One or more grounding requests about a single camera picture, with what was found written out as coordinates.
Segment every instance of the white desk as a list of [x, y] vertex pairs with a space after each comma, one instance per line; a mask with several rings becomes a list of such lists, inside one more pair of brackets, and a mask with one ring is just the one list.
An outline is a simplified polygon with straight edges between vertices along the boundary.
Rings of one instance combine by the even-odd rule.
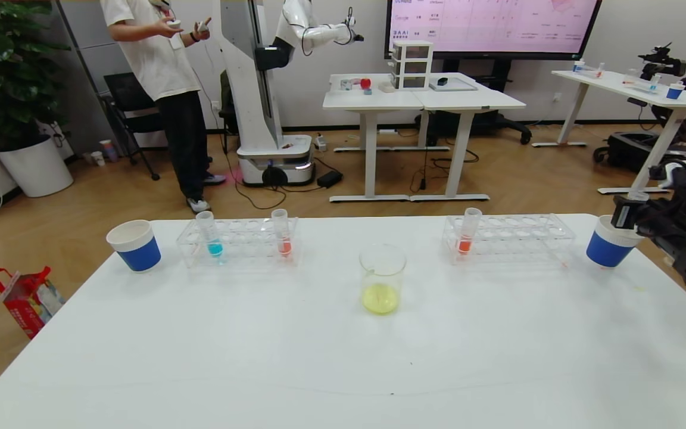
[[[365, 95], [360, 89], [340, 91], [341, 79], [368, 76], [372, 80], [372, 95]], [[360, 146], [341, 148], [342, 150], [365, 150], [364, 195], [342, 195], [330, 197], [330, 203], [341, 201], [409, 201], [408, 195], [376, 195], [375, 194], [375, 163], [378, 150], [391, 150], [390, 147], [378, 147], [378, 113], [395, 110], [421, 110], [422, 103], [411, 92], [382, 92], [378, 89], [379, 82], [389, 81], [389, 75], [332, 75], [330, 76], [331, 90], [325, 95], [322, 108], [325, 110], [345, 110], [359, 114], [360, 118]], [[420, 145], [425, 146], [422, 131]]]
[[[372, 95], [364, 95], [361, 90], [340, 91], [341, 79], [353, 79], [368, 76], [372, 79]], [[462, 73], [431, 73], [432, 77], [450, 77], [473, 83], [477, 91], [435, 92], [430, 91], [396, 91], [382, 92], [378, 89], [379, 82], [390, 82], [388, 74], [370, 75], [332, 75], [330, 77], [331, 90], [325, 95], [322, 108], [327, 110], [346, 110], [360, 114], [363, 136], [359, 147], [340, 148], [341, 151], [367, 150], [366, 177], [364, 195], [345, 195], [330, 198], [331, 203], [341, 201], [378, 201], [378, 200], [410, 200], [410, 201], [438, 201], [438, 200], [488, 200], [485, 194], [460, 194], [462, 167], [465, 159], [467, 141], [473, 117], [484, 111], [525, 108], [525, 104], [509, 95], [488, 89], [475, 83], [473, 79]], [[419, 143], [416, 147], [379, 147], [378, 112], [394, 110], [422, 110], [420, 122]], [[454, 155], [452, 155], [449, 178], [444, 195], [375, 195], [375, 158], [378, 150], [444, 150], [448, 147], [426, 147], [428, 134], [429, 111], [444, 110], [460, 114], [460, 126], [457, 130]]]
[[[351, 217], [300, 220], [274, 275], [189, 272], [156, 220], [161, 264], [112, 255], [2, 374], [0, 429], [686, 427], [686, 294], [637, 250], [590, 264], [594, 216], [562, 218], [568, 271], [466, 271], [443, 217]], [[359, 302], [372, 242], [409, 258], [393, 315]]]
[[615, 71], [605, 71], [601, 79], [593, 79], [582, 74], [574, 73], [573, 71], [560, 71], [555, 70], [552, 72], [553, 75], [561, 76], [566, 79], [571, 79], [579, 82], [579, 90], [577, 90], [576, 97], [571, 108], [570, 113], [566, 119], [566, 123], [563, 125], [563, 130], [560, 133], [556, 142], [548, 143], [534, 143], [531, 144], [533, 147], [552, 147], [560, 145], [571, 145], [571, 146], [585, 146], [586, 143], [583, 142], [570, 142], [568, 136], [573, 129], [576, 118], [579, 116], [579, 110], [584, 102], [584, 97], [589, 89], [589, 86], [594, 86], [596, 88], [605, 89], [610, 92], [615, 92], [617, 94], [623, 95], [625, 97], [633, 97], [637, 100], [645, 101], [650, 105], [656, 105], [660, 107], [672, 109], [672, 115], [669, 118], [669, 123], [663, 128], [661, 135], [658, 137], [656, 145], [653, 150], [650, 151], [645, 165], [637, 174], [637, 178], [632, 183], [631, 188], [600, 188], [598, 189], [602, 194], [621, 194], [629, 192], [629, 190], [634, 191], [644, 191], [644, 192], [666, 192], [665, 189], [661, 188], [646, 188], [648, 181], [650, 181], [650, 168], [651, 166], [658, 165], [663, 159], [663, 155], [666, 150], [669, 149], [674, 136], [676, 136], [679, 127], [684, 122], [686, 118], [686, 91], [684, 91], [678, 98], [678, 100], [670, 100], [666, 97], [666, 86], [661, 85], [659, 93], [657, 95], [648, 94], [637, 89], [627, 88], [623, 85], [623, 74], [615, 73]]
[[[449, 178], [446, 182], [444, 195], [412, 195], [409, 199], [411, 201], [488, 200], [488, 195], [485, 194], [458, 195], [457, 193], [465, 161], [467, 142], [470, 138], [470, 128], [473, 126], [473, 118], [476, 113], [525, 108], [526, 105], [522, 101], [515, 100], [502, 92], [488, 89], [462, 73], [432, 73], [431, 76], [459, 79], [474, 84], [478, 90], [457, 92], [420, 91], [414, 93], [414, 96], [422, 102], [425, 111], [443, 110], [460, 114], [460, 125], [457, 128], [457, 138], [454, 140], [454, 155], [451, 158]], [[427, 124], [427, 120], [423, 120], [422, 124]]]

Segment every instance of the blue cup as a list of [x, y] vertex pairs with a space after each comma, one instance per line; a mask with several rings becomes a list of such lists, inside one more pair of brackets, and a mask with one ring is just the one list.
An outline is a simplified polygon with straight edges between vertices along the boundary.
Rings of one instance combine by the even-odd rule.
[[666, 94], [666, 97], [670, 98], [671, 100], [678, 100], [679, 95], [681, 95], [683, 90], [684, 90], [683, 84], [673, 83], [673, 84], [669, 85], [669, 92]]
[[604, 267], [615, 268], [644, 237], [634, 230], [613, 227], [610, 218], [609, 214], [600, 216], [586, 248], [586, 256]]
[[147, 220], [129, 220], [113, 228], [105, 237], [131, 271], [143, 272], [160, 262], [160, 249]]

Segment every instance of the person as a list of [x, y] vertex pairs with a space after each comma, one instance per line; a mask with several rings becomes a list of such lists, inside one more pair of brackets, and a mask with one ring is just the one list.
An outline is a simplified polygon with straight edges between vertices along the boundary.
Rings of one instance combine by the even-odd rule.
[[195, 213], [210, 210], [202, 190], [205, 185], [225, 182], [226, 177], [208, 172], [207, 134], [198, 97], [201, 88], [184, 50], [207, 40], [210, 32], [199, 32], [196, 23], [192, 32], [183, 33], [164, 0], [100, 3], [112, 39], [119, 42], [131, 70], [160, 111], [185, 203]]

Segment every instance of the sneaker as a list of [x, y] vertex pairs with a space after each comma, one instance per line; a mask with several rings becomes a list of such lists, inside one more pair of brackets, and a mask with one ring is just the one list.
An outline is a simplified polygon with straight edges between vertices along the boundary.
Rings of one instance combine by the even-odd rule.
[[208, 173], [208, 175], [202, 179], [203, 186], [221, 185], [223, 182], [226, 182], [226, 176], [221, 176], [221, 174]]
[[193, 213], [199, 213], [204, 212], [206, 210], [210, 210], [210, 204], [208, 204], [207, 201], [201, 199], [187, 198], [185, 202], [187, 203], [187, 206], [190, 206], [190, 209]]

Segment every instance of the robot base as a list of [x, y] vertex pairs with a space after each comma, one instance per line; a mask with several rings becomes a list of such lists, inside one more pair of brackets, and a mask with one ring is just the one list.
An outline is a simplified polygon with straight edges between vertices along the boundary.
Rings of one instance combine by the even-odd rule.
[[288, 177], [288, 185], [308, 185], [314, 181], [314, 152], [311, 136], [283, 136], [284, 149], [237, 150], [242, 182], [248, 186], [263, 186], [264, 171], [269, 166], [281, 169]]

